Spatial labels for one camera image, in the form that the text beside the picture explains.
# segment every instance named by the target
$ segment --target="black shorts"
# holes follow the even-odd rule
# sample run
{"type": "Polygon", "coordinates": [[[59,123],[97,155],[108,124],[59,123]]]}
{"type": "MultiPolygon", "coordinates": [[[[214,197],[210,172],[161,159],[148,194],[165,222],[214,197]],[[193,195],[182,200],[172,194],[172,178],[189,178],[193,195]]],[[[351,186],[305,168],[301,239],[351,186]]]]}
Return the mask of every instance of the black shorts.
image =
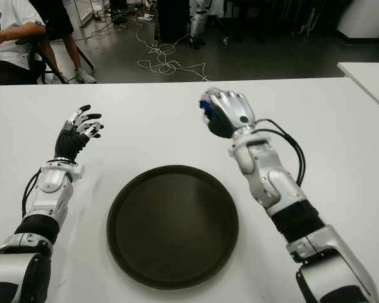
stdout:
{"type": "Polygon", "coordinates": [[[25,68],[0,61],[0,85],[37,84],[37,78],[38,75],[25,68]]]}
{"type": "Polygon", "coordinates": [[[63,0],[30,0],[46,24],[51,40],[73,33],[73,25],[63,0]]]}

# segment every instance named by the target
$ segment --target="white sneaker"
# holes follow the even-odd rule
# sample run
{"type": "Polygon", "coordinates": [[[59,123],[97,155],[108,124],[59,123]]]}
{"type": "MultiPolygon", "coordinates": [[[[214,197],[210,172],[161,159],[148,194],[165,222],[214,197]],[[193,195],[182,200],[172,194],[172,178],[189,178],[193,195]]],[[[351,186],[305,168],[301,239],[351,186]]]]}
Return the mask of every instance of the white sneaker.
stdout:
{"type": "Polygon", "coordinates": [[[86,83],[86,84],[94,84],[97,82],[96,79],[91,77],[88,72],[86,72],[84,69],[80,68],[78,71],[76,71],[76,80],[80,83],[86,83]]]}
{"type": "MultiPolygon", "coordinates": [[[[66,83],[69,83],[68,79],[65,76],[63,76],[62,73],[61,73],[61,76],[62,76],[63,80],[66,83]]],[[[53,78],[52,78],[51,84],[63,84],[63,83],[61,82],[61,80],[55,74],[53,74],[53,78]]]]}

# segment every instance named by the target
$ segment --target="white desk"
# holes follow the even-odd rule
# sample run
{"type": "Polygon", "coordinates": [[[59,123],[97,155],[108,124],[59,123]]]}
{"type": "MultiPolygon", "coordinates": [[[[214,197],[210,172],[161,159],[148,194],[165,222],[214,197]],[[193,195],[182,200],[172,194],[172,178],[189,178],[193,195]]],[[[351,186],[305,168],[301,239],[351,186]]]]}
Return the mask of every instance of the white desk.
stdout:
{"type": "MultiPolygon", "coordinates": [[[[104,115],[102,139],[78,156],[87,174],[75,187],[71,215],[56,243],[48,302],[303,301],[294,277],[299,265],[229,158],[231,141],[202,123],[197,101],[212,85],[244,92],[257,117],[275,119],[299,141],[307,161],[303,189],[379,289],[379,106],[349,78],[1,87],[0,244],[19,224],[25,184],[52,156],[70,112],[92,104],[104,115]],[[116,266],[105,238],[117,193],[134,176],[168,164],[192,165],[218,178],[236,203],[240,224],[226,267],[203,285],[178,292],[134,282],[116,266]]],[[[272,144],[295,174],[296,155],[281,140],[272,144]]]]}
{"type": "Polygon", "coordinates": [[[340,62],[337,66],[379,104],[379,63],[340,62]]]}

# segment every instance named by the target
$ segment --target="black robotic glove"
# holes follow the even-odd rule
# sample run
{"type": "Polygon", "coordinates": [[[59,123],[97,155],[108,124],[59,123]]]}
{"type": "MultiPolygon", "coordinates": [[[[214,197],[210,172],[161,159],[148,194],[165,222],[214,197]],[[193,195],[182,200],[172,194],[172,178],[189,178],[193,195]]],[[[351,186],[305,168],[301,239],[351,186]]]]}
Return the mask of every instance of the black robotic glove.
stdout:
{"type": "Polygon", "coordinates": [[[101,114],[83,115],[90,108],[91,105],[80,107],[64,123],[56,140],[55,158],[67,158],[74,162],[77,154],[86,146],[91,138],[101,137],[98,132],[104,126],[100,122],[86,122],[101,118],[101,114]]]}

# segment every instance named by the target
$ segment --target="person's arm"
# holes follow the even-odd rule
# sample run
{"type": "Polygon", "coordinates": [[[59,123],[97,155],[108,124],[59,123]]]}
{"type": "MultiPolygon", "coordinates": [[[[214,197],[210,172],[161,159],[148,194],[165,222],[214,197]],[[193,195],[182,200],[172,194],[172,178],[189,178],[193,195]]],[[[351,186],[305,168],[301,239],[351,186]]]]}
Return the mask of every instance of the person's arm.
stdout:
{"type": "Polygon", "coordinates": [[[33,22],[27,22],[20,27],[7,28],[0,30],[0,44],[5,41],[19,40],[25,37],[45,35],[46,27],[33,22]]]}

